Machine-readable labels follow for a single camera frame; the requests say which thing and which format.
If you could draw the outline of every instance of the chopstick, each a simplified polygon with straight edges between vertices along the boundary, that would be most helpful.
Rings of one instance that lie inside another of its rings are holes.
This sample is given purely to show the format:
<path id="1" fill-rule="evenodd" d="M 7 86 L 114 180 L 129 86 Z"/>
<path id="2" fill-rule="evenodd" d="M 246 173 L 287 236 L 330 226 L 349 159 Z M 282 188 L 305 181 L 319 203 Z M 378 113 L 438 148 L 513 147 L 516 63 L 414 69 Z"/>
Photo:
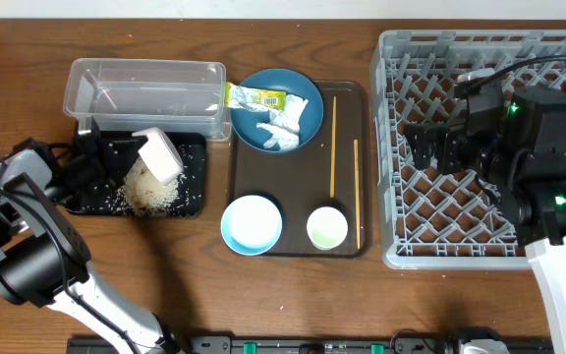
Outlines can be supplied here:
<path id="1" fill-rule="evenodd" d="M 333 128 L 331 130 L 331 187 L 329 189 L 329 196 L 335 197 L 335 99 L 333 96 Z"/>
<path id="2" fill-rule="evenodd" d="M 355 225 L 358 234 L 358 250 L 360 249 L 360 163 L 358 160 L 358 140 L 353 140 L 355 152 Z"/>

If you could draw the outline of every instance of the dark serving tray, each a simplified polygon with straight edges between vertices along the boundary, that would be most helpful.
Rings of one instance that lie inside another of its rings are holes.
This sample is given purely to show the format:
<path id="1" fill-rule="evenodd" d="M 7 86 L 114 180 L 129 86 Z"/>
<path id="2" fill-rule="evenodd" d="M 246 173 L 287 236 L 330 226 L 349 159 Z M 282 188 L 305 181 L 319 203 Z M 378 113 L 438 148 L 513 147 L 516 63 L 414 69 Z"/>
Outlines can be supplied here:
<path id="1" fill-rule="evenodd" d="M 204 170 L 206 167 L 206 139 L 195 133 L 165 133 L 181 156 L 184 165 L 183 174 L 179 178 L 178 198 L 167 208 L 162 217 L 195 217 L 202 209 L 204 196 Z M 101 132 L 102 140 L 127 139 L 128 132 Z M 136 156 L 123 156 L 134 162 Z M 80 191 L 64 203 L 65 209 L 74 215 L 108 215 L 136 216 L 129 206 L 121 206 L 121 198 L 117 191 L 106 186 L 97 189 L 88 188 Z"/>
<path id="2" fill-rule="evenodd" d="M 368 99 L 362 86 L 350 82 L 314 82 L 324 101 L 324 120 L 317 134 L 298 150 L 272 154 L 258 151 L 232 137 L 228 203 L 245 195 L 273 201 L 283 216 L 278 242 L 264 256 L 339 257 L 361 255 L 370 245 L 370 147 Z M 337 95 L 335 198 L 329 198 L 333 97 Z M 355 161 L 353 140 L 359 141 L 361 248 L 355 220 Z M 328 251 L 313 246 L 307 220 L 318 207 L 344 213 L 349 233 Z"/>

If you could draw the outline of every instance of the brown wood tabletop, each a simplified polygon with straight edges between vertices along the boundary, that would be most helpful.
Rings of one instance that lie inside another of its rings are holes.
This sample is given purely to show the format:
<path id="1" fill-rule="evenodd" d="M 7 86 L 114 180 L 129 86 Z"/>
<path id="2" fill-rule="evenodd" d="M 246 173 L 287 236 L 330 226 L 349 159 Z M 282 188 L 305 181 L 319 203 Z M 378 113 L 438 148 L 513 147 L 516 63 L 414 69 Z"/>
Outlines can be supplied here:
<path id="1" fill-rule="evenodd" d="M 372 51 L 384 30 L 396 29 L 566 29 L 566 22 L 0 20 L 0 155 L 27 137 L 71 139 L 75 120 L 62 105 L 77 58 L 216 61 L 234 83 L 262 69 L 288 68 L 369 91 Z M 371 131 L 371 161 L 374 137 Z M 376 209 L 372 247 L 357 260 L 231 253 L 219 233 L 229 144 L 208 150 L 197 219 L 68 215 L 100 273 L 176 333 L 389 337 L 401 328 L 487 325 L 505 335 L 549 336 L 531 272 L 392 270 L 381 261 Z M 63 353 L 69 337 L 89 334 L 67 316 L 0 297 L 0 353 Z"/>

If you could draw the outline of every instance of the white plastic basket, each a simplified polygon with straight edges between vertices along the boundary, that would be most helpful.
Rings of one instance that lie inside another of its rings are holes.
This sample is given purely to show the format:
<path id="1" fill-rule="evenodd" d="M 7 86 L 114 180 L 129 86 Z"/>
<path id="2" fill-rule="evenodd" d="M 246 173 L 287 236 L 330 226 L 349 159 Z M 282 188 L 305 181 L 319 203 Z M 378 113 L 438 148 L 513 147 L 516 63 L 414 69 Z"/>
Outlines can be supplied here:
<path id="1" fill-rule="evenodd" d="M 389 30 L 370 62 L 384 262 L 393 268 L 525 269 L 514 227 L 491 206 L 468 171 L 417 171 L 402 135 L 406 122 L 445 122 L 461 106 L 457 76 L 522 60 L 566 54 L 560 30 Z M 503 80 L 506 99 L 521 86 L 566 91 L 566 62 L 524 67 Z"/>

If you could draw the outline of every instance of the white backdrop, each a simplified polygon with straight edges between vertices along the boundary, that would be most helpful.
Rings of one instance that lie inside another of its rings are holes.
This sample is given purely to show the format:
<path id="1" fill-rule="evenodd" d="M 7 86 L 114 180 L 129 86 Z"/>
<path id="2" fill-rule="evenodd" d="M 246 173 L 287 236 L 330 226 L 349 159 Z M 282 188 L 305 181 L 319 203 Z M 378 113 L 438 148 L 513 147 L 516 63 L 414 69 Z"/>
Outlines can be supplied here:
<path id="1" fill-rule="evenodd" d="M 566 20 L 566 0 L 0 0 L 0 18 Z"/>

